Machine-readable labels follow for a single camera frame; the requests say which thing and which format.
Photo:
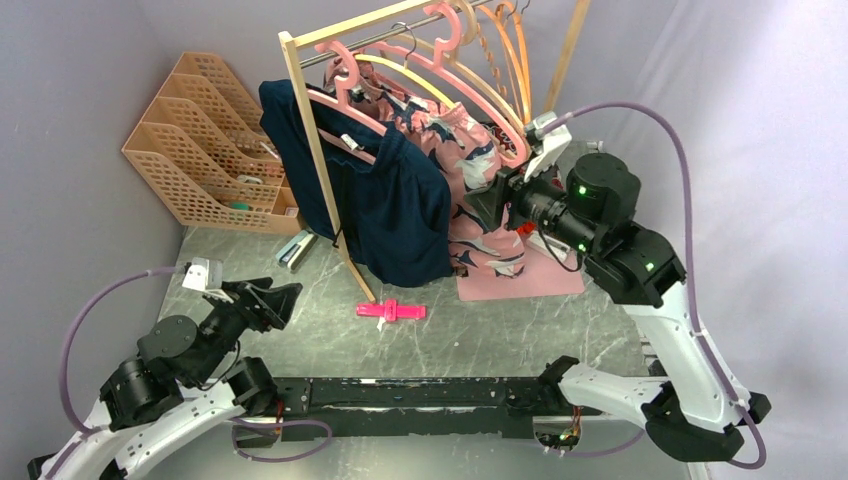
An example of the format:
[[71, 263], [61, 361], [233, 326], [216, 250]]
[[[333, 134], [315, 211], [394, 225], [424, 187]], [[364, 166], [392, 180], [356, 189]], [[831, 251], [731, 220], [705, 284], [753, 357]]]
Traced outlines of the pink patterned shorts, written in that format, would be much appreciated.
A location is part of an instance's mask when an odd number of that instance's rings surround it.
[[399, 243], [403, 252], [425, 247], [405, 272], [425, 267], [432, 279], [457, 270], [479, 277], [521, 276], [526, 259], [519, 234], [486, 226], [464, 199], [507, 163], [500, 143], [462, 104], [421, 98], [378, 73], [369, 61], [359, 61], [358, 68], [358, 84], [348, 95], [352, 106], [418, 149], [403, 163], [400, 176], [420, 198], [437, 201], [424, 209], [435, 216], [435, 233]]

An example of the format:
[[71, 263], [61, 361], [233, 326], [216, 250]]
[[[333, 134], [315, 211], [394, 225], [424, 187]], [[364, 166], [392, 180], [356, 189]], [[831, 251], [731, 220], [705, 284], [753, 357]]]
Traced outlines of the yellow hanger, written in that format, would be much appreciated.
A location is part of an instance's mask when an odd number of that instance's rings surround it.
[[453, 108], [455, 106], [455, 103], [452, 100], [450, 100], [442, 91], [440, 91], [437, 87], [435, 87], [428, 80], [426, 80], [422, 76], [418, 75], [416, 72], [414, 72], [413, 70], [411, 70], [409, 68], [408, 59], [409, 59], [410, 55], [413, 53], [413, 51], [405, 53], [404, 54], [404, 61], [403, 61], [402, 64], [400, 64], [400, 63], [397, 63], [396, 61], [394, 61], [392, 58], [387, 56], [388, 50], [380, 48], [376, 44], [371, 45], [370, 49], [374, 50], [376, 52], [376, 55], [366, 53], [367, 47], [365, 47], [363, 49], [363, 52], [355, 54], [354, 58], [358, 61], [368, 61], [368, 62], [383, 65], [383, 66], [395, 71], [396, 73], [399, 73], [402, 76], [405, 76], [407, 79], [409, 79], [410, 81], [412, 81], [413, 83], [415, 83], [419, 87], [421, 87], [423, 90], [428, 92], [436, 100], [443, 103], [446, 107]]

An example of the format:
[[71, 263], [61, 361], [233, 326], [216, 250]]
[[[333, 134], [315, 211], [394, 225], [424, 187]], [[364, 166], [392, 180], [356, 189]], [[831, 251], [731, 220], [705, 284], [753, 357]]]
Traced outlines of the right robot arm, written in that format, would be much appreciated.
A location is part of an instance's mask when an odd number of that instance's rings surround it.
[[742, 428], [760, 423], [770, 401], [733, 379], [695, 326], [682, 261], [663, 235], [634, 220], [640, 189], [622, 160], [593, 153], [576, 161], [562, 187], [525, 180], [506, 167], [465, 199], [487, 226], [531, 222], [544, 237], [569, 246], [664, 367], [661, 377], [622, 377], [560, 357], [538, 378], [548, 412], [601, 411], [640, 427], [675, 460], [733, 462], [744, 443]]

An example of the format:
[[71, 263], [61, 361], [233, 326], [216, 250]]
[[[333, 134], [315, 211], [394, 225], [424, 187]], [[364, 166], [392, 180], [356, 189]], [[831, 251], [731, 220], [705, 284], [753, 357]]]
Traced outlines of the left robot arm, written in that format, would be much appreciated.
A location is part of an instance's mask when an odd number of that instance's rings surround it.
[[212, 309], [201, 321], [168, 316], [142, 336], [137, 353], [100, 387], [86, 420], [56, 453], [29, 461], [31, 479], [134, 479], [211, 428], [280, 403], [264, 361], [242, 356], [248, 330], [283, 330], [302, 285], [269, 277], [223, 281], [200, 293]]

